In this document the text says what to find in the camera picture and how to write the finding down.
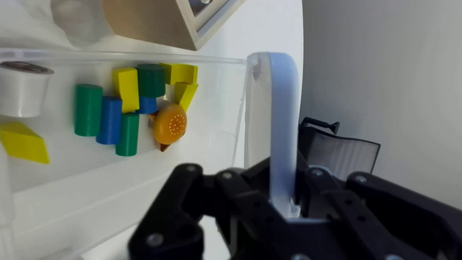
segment blue cylinder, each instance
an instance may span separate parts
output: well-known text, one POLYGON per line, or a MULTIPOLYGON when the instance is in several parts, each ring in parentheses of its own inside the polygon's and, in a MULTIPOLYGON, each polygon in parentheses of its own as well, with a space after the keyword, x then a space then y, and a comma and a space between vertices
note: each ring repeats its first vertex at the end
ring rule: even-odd
POLYGON ((154 115, 157 112, 157 100, 151 97, 139 97, 139 115, 154 115))
POLYGON ((113 97, 102 99, 100 128, 96 142, 100 145, 116 145, 121 129, 121 100, 113 97))

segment yellow cube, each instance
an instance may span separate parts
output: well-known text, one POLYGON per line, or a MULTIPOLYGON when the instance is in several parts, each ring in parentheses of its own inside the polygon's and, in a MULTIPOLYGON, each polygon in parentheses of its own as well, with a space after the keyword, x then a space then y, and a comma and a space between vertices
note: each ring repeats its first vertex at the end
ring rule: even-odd
POLYGON ((48 164, 44 141, 20 122, 0 125, 0 141, 11 158, 48 164))
POLYGON ((122 113, 132 113, 139 109, 138 74, 134 68, 112 71, 113 87, 121 100, 122 113))
POLYGON ((168 86, 197 83, 197 67, 186 64, 163 64, 161 67, 164 68, 164 81, 168 86))
POLYGON ((174 103, 187 112, 193 96, 196 94, 197 84, 176 84, 174 86, 174 103))

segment white wall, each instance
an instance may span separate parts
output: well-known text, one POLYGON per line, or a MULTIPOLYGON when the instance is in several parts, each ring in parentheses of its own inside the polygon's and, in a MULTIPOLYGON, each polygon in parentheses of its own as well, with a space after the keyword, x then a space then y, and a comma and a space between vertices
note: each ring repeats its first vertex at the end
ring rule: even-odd
POLYGON ((462 208, 462 2, 304 8, 301 115, 382 143, 376 175, 462 208))

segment orange gear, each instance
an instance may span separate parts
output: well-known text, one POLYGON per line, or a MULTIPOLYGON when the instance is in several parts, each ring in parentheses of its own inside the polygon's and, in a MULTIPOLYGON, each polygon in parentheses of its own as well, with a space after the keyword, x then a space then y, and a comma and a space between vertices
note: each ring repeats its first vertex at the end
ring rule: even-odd
POLYGON ((160 145, 171 145, 186 133, 186 113, 177 104, 168 104, 152 119, 152 138, 160 145))

